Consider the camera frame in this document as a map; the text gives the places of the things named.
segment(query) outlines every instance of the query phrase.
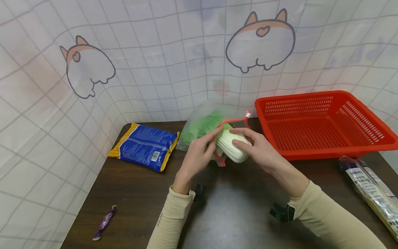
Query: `white cabbage stem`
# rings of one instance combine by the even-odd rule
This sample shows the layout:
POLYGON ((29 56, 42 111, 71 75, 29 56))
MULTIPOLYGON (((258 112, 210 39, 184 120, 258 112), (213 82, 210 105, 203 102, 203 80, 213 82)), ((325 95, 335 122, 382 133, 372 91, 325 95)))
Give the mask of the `white cabbage stem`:
POLYGON ((232 144, 232 140, 240 140, 243 141, 249 145, 252 145, 243 134, 233 134, 230 133, 229 130, 232 129, 232 127, 229 124, 224 124, 224 129, 219 133, 217 136, 217 141, 216 145, 222 151, 229 157, 231 158, 232 161, 236 163, 241 163, 245 161, 248 158, 248 155, 246 152, 242 151, 241 149, 238 149, 235 145, 232 144))

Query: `person's right hand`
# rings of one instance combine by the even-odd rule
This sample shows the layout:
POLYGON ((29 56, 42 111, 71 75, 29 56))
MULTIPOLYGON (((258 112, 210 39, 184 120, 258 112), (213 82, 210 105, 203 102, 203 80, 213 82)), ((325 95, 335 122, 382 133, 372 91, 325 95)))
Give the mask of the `person's right hand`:
POLYGON ((240 133, 251 140, 253 146, 236 139, 234 139, 232 143, 251 156, 253 160, 267 173, 272 173, 277 167, 290 164, 274 149, 274 147, 272 147, 272 145, 262 134, 252 131, 248 128, 230 129, 230 133, 240 133))

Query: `heart shape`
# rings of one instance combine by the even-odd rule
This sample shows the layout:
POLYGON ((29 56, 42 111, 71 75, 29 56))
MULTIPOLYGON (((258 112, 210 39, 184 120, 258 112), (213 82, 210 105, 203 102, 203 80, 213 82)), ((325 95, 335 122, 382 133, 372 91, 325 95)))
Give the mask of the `heart shape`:
POLYGON ((257 29, 256 35, 260 38, 264 37, 266 34, 268 34, 270 29, 271 29, 271 27, 269 27, 269 26, 260 27, 257 29))
POLYGON ((80 53, 78 51, 76 51, 73 55, 72 55, 72 59, 75 62, 79 62, 80 61, 80 53))

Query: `green vegetable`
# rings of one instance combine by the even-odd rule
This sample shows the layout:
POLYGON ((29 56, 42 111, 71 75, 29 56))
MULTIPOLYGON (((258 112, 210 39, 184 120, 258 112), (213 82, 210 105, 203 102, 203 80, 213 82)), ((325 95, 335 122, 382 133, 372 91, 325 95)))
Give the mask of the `green vegetable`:
MULTIPOLYGON (((202 119, 195 120, 186 124, 181 132, 180 141, 184 145, 189 145, 197 138, 206 135, 208 132, 217 128, 217 126, 225 119, 220 110, 214 110, 210 115, 202 119)), ((233 139, 244 141, 247 144, 251 143, 242 134, 232 134, 229 132, 232 126, 229 124, 223 125, 223 131, 219 133, 216 141, 216 150, 222 150, 232 161, 241 163, 247 159, 247 154, 244 151, 236 148, 232 144, 233 139)))

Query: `red plastic basket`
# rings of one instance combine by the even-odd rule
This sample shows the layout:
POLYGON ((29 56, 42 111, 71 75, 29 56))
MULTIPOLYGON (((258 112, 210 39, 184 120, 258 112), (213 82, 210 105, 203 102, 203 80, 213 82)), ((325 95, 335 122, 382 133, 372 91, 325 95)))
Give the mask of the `red plastic basket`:
POLYGON ((287 160, 398 149, 397 135, 348 92, 259 98, 255 106, 265 137, 287 160))

